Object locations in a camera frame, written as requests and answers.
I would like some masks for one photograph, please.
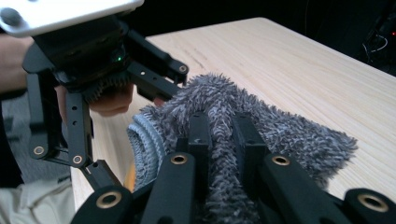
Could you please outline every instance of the robotic hand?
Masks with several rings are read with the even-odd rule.
[[[142,0],[0,0],[0,25],[16,37],[30,35],[23,68],[31,111],[33,158],[81,170],[93,189],[119,185],[105,161],[92,161],[93,137],[88,104],[110,87],[134,83],[150,101],[168,100],[185,84],[189,68],[129,30],[122,16]],[[67,89],[67,134],[54,87]]]

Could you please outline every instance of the white controller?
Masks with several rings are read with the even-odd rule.
[[[0,0],[0,26],[15,37],[50,31],[130,12],[144,0]]]

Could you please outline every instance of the fuzzy fabric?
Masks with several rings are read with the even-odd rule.
[[[299,115],[276,109],[227,77],[198,76],[162,107],[146,106],[128,127],[135,155],[135,189],[155,179],[161,157],[175,151],[177,138],[189,133],[189,118],[208,115],[213,147],[209,151],[209,193],[197,223],[260,223],[255,204],[238,180],[232,116],[251,118],[272,152],[292,156],[318,186],[343,168],[357,140]]]

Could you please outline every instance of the screw hole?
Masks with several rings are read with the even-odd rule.
[[[388,212],[388,205],[380,198],[371,194],[361,194],[358,196],[358,200],[365,207],[370,208],[376,212]]]
[[[171,162],[176,165],[180,165],[187,162],[187,157],[183,155],[176,155],[172,157]]]
[[[81,156],[75,156],[75,157],[73,158],[73,163],[79,164],[79,163],[81,163],[81,162],[82,162],[82,157],[81,157]]]
[[[120,201],[121,194],[117,191],[110,191],[102,194],[96,200],[96,206],[98,206],[99,208],[107,209],[117,205],[117,203],[119,203]]]
[[[187,71],[187,66],[181,65],[181,66],[178,68],[178,70],[179,70],[180,72],[186,72],[186,71]]]
[[[290,161],[286,157],[275,156],[272,158],[272,161],[278,165],[289,165]]]
[[[41,155],[41,154],[43,154],[44,153],[44,148],[43,147],[35,147],[35,149],[33,150],[33,152],[36,154],[36,155]]]

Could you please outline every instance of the wooden table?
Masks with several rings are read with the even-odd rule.
[[[356,157],[331,180],[330,193],[350,188],[382,192],[396,202],[396,77],[360,63],[267,19],[191,29],[148,40],[190,67],[189,77],[223,74],[268,105],[359,140]],[[133,163],[126,128],[150,104],[134,93],[130,110],[103,119],[92,113],[96,159],[123,181]],[[73,170],[76,207],[92,189]]]

